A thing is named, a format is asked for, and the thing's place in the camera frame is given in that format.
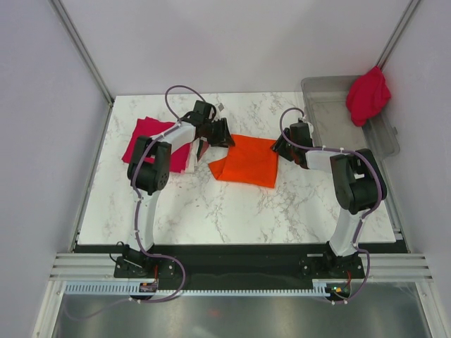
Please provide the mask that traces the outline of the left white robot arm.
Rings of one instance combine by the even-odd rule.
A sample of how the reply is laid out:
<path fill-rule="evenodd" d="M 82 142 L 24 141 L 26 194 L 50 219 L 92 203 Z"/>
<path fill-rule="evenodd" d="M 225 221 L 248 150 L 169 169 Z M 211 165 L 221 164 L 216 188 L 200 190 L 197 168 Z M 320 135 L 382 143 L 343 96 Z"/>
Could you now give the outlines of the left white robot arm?
<path fill-rule="evenodd" d="M 191 111 L 167 130 L 137 138 L 127 171 L 137 194 L 133 249 L 148 251 L 154 245 L 157 201 L 170 177 L 172 155 L 183 146 L 194 144 L 195 160 L 199 161 L 210 146 L 235 145 L 227 120 L 217 117 L 219 111 L 213 104 L 198 100 Z"/>

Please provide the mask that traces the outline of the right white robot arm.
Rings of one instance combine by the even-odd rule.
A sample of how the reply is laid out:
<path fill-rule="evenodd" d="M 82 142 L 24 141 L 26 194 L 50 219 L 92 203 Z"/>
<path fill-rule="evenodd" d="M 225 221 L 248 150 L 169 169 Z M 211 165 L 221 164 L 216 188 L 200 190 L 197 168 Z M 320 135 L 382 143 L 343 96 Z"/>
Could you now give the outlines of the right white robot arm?
<path fill-rule="evenodd" d="M 314 147 L 309 125 L 302 121 L 282 130 L 271 150 L 306 170 L 330 173 L 340 214 L 328 241 L 332 254 L 323 259 L 324 272 L 339 277 L 348 269 L 347 256 L 358 252 L 367 216 L 387 196 L 387 187 L 370 149 L 348 151 Z"/>

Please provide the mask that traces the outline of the orange t shirt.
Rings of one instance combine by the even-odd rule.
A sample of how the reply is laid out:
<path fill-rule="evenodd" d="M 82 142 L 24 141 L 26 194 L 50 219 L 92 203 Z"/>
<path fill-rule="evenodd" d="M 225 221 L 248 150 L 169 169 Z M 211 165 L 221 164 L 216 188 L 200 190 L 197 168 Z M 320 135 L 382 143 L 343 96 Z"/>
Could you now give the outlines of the orange t shirt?
<path fill-rule="evenodd" d="M 271 149 L 275 140 L 239 134 L 232 138 L 235 145 L 227 156 L 209 164 L 213 177 L 273 189 L 278 174 L 278 154 Z"/>

